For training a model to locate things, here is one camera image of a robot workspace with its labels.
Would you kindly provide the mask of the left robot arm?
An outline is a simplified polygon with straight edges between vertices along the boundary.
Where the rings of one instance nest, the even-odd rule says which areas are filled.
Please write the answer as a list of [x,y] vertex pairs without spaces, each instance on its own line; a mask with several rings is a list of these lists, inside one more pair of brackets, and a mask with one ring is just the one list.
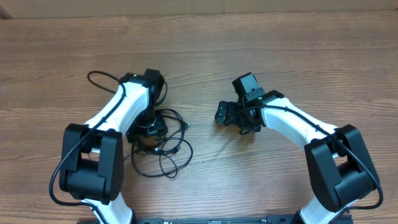
[[136,216],[121,195],[124,180],[123,140],[161,138],[167,134],[155,113],[165,79],[158,70],[127,73],[107,105],[84,124],[64,131],[62,160],[55,170],[59,187],[90,207],[97,223],[135,223]]

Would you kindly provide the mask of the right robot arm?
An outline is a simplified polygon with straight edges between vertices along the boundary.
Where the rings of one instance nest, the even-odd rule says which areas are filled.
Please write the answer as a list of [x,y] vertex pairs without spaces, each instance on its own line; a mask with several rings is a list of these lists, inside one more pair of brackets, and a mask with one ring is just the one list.
[[362,210],[379,207],[384,199],[380,180],[360,131],[324,123],[294,106],[277,90],[265,91],[247,73],[232,82],[238,100],[221,101],[215,121],[239,127],[240,135],[273,129],[305,152],[311,201],[294,214],[268,215],[265,223],[352,223],[358,200],[377,190],[379,199]]

